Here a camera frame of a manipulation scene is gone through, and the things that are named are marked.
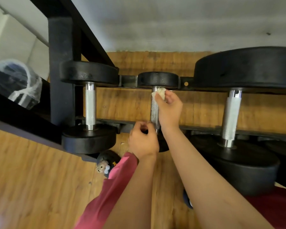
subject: floor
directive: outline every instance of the floor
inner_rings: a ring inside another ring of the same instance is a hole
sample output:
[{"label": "floor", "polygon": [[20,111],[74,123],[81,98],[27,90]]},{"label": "floor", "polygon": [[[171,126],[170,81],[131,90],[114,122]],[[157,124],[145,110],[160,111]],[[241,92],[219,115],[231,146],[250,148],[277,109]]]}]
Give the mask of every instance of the floor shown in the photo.
[{"label": "floor", "polygon": [[[210,52],[111,52],[121,74],[163,70],[192,76],[195,62]],[[98,88],[97,117],[149,119],[150,90]],[[221,125],[225,93],[176,92],[184,102],[180,123]],[[244,94],[238,128],[286,133],[286,96]],[[128,134],[113,150],[127,150]],[[72,228],[85,206],[98,196],[103,176],[95,164],[0,131],[0,229]],[[183,186],[169,152],[158,155],[153,186],[152,228],[200,228],[182,200]]]}]

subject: bare forearm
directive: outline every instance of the bare forearm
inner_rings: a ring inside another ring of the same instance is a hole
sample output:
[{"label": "bare forearm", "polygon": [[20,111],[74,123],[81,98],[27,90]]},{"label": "bare forearm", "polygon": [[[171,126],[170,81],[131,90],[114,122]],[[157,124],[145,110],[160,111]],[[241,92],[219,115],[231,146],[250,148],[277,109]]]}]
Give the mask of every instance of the bare forearm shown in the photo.
[{"label": "bare forearm", "polygon": [[179,129],[163,134],[203,228],[272,228]]},{"label": "bare forearm", "polygon": [[103,229],[150,228],[155,162],[156,157],[153,156],[139,162]]}]

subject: black rubber weight plate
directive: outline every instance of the black rubber weight plate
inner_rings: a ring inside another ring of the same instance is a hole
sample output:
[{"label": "black rubber weight plate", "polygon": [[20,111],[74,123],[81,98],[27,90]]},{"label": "black rubber weight plate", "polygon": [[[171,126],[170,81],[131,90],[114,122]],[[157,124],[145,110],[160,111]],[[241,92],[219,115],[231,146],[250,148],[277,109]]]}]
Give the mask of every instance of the black rubber weight plate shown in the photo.
[{"label": "black rubber weight plate", "polygon": [[116,143],[116,128],[110,125],[97,125],[93,131],[86,125],[69,127],[62,132],[63,149],[73,154],[94,154],[110,149]]},{"label": "black rubber weight plate", "polygon": [[66,61],[60,65],[61,81],[79,85],[94,82],[103,86],[117,86],[118,73],[115,67],[97,62]]},{"label": "black rubber weight plate", "polygon": [[143,72],[138,75],[137,81],[138,87],[160,86],[165,88],[178,88],[179,76],[174,73],[152,71]]},{"label": "black rubber weight plate", "polygon": [[278,169],[277,182],[286,187],[286,142],[284,141],[263,141],[261,142],[267,149],[274,152],[280,159],[281,165]]},{"label": "black rubber weight plate", "polygon": [[235,189],[244,196],[270,192],[279,167],[278,158],[267,149],[235,140],[236,149],[218,145],[219,136],[195,135],[191,143]]},{"label": "black rubber weight plate", "polygon": [[243,48],[203,57],[195,65],[193,83],[210,90],[286,92],[286,47]]}]

